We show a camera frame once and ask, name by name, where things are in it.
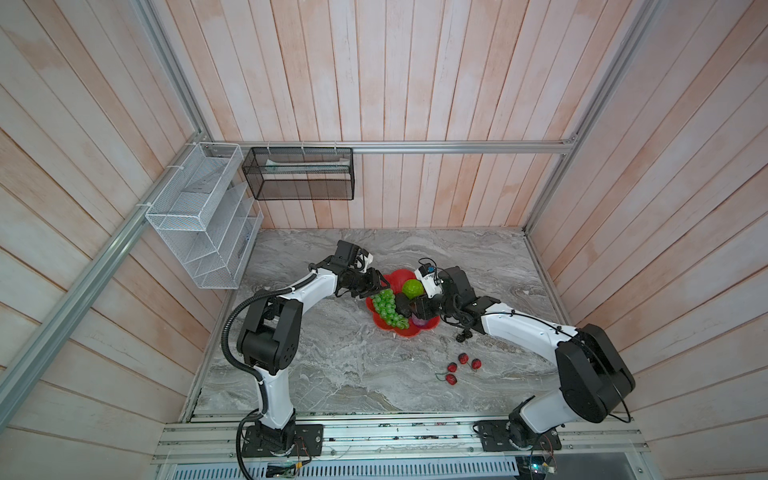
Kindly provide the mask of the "dark avocado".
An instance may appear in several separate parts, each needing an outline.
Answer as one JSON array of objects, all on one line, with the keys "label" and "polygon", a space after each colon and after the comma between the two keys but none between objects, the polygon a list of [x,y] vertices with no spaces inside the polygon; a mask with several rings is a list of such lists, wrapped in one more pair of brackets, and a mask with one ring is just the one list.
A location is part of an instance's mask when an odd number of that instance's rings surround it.
[{"label": "dark avocado", "polygon": [[412,311],[410,308],[410,299],[402,292],[398,292],[394,297],[395,311],[404,318],[410,318]]}]

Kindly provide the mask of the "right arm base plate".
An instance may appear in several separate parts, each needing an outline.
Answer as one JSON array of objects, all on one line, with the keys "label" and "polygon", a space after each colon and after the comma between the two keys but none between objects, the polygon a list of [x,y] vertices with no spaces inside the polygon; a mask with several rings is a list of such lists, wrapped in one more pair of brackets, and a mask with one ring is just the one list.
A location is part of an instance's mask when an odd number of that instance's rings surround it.
[{"label": "right arm base plate", "polygon": [[473,431],[479,437],[485,452],[549,452],[562,449],[562,442],[555,428],[536,433],[509,420],[482,420],[473,425]]}]

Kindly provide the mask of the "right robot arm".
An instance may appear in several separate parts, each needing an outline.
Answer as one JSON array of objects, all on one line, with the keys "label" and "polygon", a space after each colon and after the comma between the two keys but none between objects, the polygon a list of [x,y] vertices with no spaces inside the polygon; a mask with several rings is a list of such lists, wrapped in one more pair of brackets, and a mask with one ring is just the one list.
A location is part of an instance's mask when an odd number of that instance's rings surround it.
[{"label": "right robot arm", "polygon": [[478,295],[459,267],[427,263],[414,271],[424,293],[399,309],[419,318],[440,317],[460,329],[459,342],[475,333],[526,349],[551,364],[558,386],[519,404],[509,415],[511,441],[525,448],[539,436],[575,420],[600,423],[625,406],[636,381],[601,327],[573,327],[523,313],[491,296]]}]

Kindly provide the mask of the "purple passion fruit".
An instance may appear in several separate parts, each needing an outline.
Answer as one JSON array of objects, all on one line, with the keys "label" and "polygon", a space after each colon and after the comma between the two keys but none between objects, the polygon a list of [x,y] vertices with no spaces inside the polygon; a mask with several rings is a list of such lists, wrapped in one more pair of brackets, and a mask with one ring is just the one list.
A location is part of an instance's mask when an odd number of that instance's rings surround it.
[{"label": "purple passion fruit", "polygon": [[417,326],[418,328],[421,328],[421,329],[427,329],[429,327],[429,323],[430,323],[429,320],[420,319],[418,317],[412,317],[411,321],[412,321],[412,323],[415,326]]}]

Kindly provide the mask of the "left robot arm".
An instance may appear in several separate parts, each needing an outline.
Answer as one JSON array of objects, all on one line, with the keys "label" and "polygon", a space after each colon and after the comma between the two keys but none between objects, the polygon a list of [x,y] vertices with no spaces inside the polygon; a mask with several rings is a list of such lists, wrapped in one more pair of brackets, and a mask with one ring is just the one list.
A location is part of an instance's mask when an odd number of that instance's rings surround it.
[{"label": "left robot arm", "polygon": [[390,282],[372,266],[362,247],[340,240],[335,253],[311,264],[308,274],[278,290],[261,290],[229,314],[220,348],[232,367],[252,376],[260,404],[249,417],[266,428],[283,430],[295,420],[285,370],[295,358],[303,315],[327,297],[372,297]]}]

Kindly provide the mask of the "bumpy green custard apple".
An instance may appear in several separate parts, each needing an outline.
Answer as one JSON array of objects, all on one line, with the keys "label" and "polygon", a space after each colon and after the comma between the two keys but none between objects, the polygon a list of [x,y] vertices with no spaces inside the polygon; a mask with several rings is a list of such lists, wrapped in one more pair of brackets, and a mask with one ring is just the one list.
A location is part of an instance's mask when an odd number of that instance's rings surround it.
[{"label": "bumpy green custard apple", "polygon": [[425,289],[422,282],[418,279],[412,278],[406,280],[400,292],[405,295],[409,300],[415,299],[425,294]]}]

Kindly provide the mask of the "green grape bunch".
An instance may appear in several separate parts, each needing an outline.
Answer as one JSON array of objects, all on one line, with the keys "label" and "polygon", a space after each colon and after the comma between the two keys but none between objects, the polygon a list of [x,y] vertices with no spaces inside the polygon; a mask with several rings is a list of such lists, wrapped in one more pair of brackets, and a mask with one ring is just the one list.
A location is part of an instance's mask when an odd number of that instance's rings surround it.
[{"label": "green grape bunch", "polygon": [[405,330],[410,327],[409,320],[397,312],[396,296],[391,289],[386,289],[372,297],[372,304],[376,314],[384,323],[397,330]]}]

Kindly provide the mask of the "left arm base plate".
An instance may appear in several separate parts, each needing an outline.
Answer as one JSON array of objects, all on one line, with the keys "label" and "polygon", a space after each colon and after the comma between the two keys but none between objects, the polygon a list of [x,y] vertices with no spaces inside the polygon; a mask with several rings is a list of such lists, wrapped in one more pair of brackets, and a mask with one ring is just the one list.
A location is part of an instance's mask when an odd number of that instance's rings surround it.
[{"label": "left arm base plate", "polygon": [[244,458],[316,457],[321,455],[323,436],[324,426],[319,424],[289,423],[277,430],[256,423],[245,429],[240,451]]}]

